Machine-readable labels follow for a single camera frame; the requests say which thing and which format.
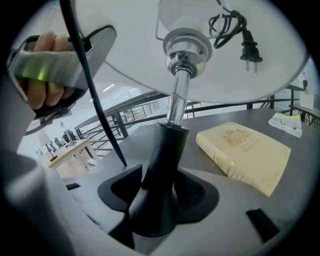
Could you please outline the person's left hand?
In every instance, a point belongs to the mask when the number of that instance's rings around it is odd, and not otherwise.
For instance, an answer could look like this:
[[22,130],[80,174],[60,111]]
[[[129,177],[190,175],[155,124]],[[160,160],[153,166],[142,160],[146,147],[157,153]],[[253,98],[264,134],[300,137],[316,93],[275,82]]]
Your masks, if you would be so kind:
[[[56,36],[51,30],[40,35],[31,51],[36,53],[64,52],[67,45],[68,37],[66,35]],[[55,83],[34,79],[27,80],[22,77],[17,77],[16,80],[27,96],[28,105],[33,110],[39,110],[42,106],[53,107],[60,100],[67,99],[75,92],[72,87],[64,87]]]

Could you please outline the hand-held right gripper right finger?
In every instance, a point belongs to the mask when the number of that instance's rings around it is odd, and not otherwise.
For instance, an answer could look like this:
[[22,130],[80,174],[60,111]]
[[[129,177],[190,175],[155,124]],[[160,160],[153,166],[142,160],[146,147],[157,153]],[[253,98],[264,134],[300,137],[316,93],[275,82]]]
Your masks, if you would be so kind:
[[[301,190],[284,176],[270,197],[255,188],[220,175],[186,169],[219,192],[216,208],[198,223],[178,225],[153,251],[154,256],[264,256],[301,214]],[[246,212],[262,209],[280,229],[262,242]]]

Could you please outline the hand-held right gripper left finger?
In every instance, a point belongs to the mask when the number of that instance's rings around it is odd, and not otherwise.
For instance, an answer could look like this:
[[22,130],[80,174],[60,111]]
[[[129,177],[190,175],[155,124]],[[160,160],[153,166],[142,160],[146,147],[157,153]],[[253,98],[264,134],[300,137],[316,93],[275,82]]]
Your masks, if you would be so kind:
[[129,208],[142,182],[143,166],[132,166],[119,173],[97,172],[63,182],[84,214],[124,246],[134,249]]

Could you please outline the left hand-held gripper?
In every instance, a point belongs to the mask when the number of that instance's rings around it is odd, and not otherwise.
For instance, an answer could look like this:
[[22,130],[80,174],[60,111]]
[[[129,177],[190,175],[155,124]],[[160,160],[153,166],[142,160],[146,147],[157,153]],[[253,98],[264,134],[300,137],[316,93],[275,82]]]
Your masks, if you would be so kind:
[[[35,120],[45,119],[52,115],[67,114],[88,89],[83,67],[71,39],[68,39],[66,51],[34,52],[33,48],[39,37],[39,35],[27,37],[19,48],[10,52],[7,60],[8,70],[15,77],[74,88],[74,92],[70,97],[61,99],[55,106],[43,105],[40,109],[34,110]],[[91,49],[85,53],[85,56],[92,79],[107,58],[116,37],[116,31],[111,25],[96,29],[88,37]]]

